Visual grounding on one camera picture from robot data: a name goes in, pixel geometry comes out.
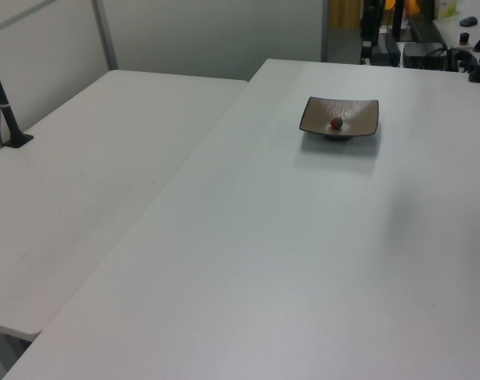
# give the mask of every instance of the tabletop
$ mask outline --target tabletop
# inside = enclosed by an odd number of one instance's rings
[[[112,71],[0,150],[0,332],[47,326],[245,85]]]
[[[309,97],[379,130],[305,134]],[[267,61],[19,378],[480,379],[480,85]]]
[[[469,28],[459,25],[460,20],[470,16],[478,19],[477,25]],[[469,44],[474,47],[480,40],[480,0],[459,0],[455,16],[435,20],[434,23],[449,48],[459,46],[460,33],[464,32],[470,34]],[[473,52],[473,55],[479,59],[480,53]]]

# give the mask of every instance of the orange object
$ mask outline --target orange object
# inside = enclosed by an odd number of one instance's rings
[[[406,0],[406,14],[407,16],[413,16],[421,12],[421,8],[417,4],[417,0]]]

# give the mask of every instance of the floor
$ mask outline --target floor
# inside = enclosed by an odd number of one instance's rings
[[[360,50],[358,28],[330,28],[328,31],[328,62],[357,65],[360,61]]]

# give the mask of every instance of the desk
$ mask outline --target desk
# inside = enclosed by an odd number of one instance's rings
[[[469,16],[475,16],[478,24],[470,28],[461,27],[460,20]],[[456,16],[435,20],[434,23],[449,48],[459,45],[460,33],[463,32],[470,34],[469,43],[473,47],[480,40],[480,0],[459,0]],[[473,54],[479,59],[480,53]]]
[[[0,150],[0,331],[32,340],[245,82],[113,71]]]
[[[480,379],[466,83],[267,61],[6,380]],[[379,99],[378,133],[302,133],[310,96]]]

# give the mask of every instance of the pole base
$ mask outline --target pole base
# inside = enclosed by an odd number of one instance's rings
[[[12,142],[11,140],[8,140],[4,143],[4,146],[8,146],[10,148],[20,148],[21,146],[24,146],[26,143],[34,139],[34,136],[31,135],[24,135],[24,139],[21,141],[17,142]]]

